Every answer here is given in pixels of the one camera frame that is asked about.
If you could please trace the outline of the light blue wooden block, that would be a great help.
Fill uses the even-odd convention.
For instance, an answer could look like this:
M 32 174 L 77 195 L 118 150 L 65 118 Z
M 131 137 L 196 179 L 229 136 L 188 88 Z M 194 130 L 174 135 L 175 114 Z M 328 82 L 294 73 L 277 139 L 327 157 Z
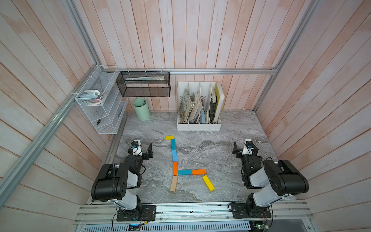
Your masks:
M 173 158 L 173 162 L 177 161 L 177 153 L 175 149 L 172 150 L 172 158 Z

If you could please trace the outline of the small yellow wooden block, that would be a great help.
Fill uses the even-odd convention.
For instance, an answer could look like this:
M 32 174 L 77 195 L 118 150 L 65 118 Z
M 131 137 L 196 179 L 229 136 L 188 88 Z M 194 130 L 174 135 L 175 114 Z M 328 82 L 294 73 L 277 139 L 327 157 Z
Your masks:
M 174 135 L 169 135 L 169 136 L 166 136 L 166 140 L 167 141 L 170 141 L 172 139 L 175 139 L 175 136 Z

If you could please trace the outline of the orange wooden block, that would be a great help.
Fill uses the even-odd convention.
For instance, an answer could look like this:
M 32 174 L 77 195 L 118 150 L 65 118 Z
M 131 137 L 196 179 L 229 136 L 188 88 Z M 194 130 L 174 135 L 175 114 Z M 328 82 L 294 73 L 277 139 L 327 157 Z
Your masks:
M 178 176 L 178 162 L 177 161 L 173 162 L 173 175 Z
M 192 170 L 192 175 L 206 175 L 206 174 L 207 174 L 206 169 Z

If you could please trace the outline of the teal wooden block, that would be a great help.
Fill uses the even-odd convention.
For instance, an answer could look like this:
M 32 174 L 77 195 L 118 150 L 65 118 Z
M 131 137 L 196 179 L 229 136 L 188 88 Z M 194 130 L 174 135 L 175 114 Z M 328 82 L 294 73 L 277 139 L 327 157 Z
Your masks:
M 178 170 L 178 175 L 179 176 L 187 176 L 187 175 L 192 175 L 192 170 Z
M 175 139 L 171 140 L 172 150 L 176 150 Z

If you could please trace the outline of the natural wooden block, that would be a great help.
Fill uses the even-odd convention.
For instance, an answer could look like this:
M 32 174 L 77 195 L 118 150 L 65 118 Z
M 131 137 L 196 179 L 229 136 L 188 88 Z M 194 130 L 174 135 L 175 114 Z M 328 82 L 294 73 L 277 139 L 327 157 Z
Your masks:
M 171 192 L 176 191 L 177 181 L 178 181 L 178 176 L 173 176 L 172 183 L 171 183 L 171 188 L 170 188 Z

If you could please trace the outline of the long yellow wooden block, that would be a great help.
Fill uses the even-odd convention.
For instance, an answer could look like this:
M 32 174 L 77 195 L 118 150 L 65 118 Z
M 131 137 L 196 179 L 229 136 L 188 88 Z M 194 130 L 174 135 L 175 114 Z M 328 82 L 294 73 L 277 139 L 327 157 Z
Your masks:
M 208 187 L 209 191 L 214 191 L 215 190 L 215 187 L 213 186 L 213 184 L 211 183 L 211 181 L 210 181 L 210 179 L 207 175 L 203 176 L 203 180 L 204 180 L 206 186 Z

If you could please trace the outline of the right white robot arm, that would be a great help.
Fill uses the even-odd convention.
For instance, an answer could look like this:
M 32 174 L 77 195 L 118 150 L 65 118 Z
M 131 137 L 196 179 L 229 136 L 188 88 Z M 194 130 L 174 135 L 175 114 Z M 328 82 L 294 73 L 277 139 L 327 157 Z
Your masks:
M 309 182 L 288 160 L 275 162 L 271 157 L 258 156 L 258 147 L 246 139 L 243 148 L 233 144 L 232 154 L 242 161 L 241 176 L 247 189 L 259 189 L 248 196 L 248 211 L 267 209 L 286 196 L 295 196 L 309 190 Z

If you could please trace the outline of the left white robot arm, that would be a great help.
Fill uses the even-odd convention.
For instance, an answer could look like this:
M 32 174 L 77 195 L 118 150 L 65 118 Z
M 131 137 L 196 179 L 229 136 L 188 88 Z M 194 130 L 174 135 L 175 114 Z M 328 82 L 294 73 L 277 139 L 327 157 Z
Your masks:
M 144 152 L 140 140 L 131 142 L 129 155 L 119 165 L 101 167 L 91 189 L 94 201 L 114 202 L 125 212 L 141 212 L 141 200 L 129 190 L 139 188 L 142 181 L 143 161 L 153 158 L 152 144 Z

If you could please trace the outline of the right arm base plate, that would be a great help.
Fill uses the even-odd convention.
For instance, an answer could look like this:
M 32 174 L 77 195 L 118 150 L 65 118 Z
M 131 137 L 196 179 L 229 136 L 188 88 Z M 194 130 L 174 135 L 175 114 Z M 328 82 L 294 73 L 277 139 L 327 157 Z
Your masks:
M 243 204 L 232 202 L 228 206 L 232 212 L 233 218 L 271 218 L 269 207 L 258 207 L 254 204 Z

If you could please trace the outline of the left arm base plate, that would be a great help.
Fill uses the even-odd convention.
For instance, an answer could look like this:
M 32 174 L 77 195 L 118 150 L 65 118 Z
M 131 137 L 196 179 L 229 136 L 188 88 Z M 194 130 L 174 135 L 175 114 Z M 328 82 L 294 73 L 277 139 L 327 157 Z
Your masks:
M 117 221 L 153 221 L 156 219 L 157 206 L 137 206 L 133 210 L 118 210 Z

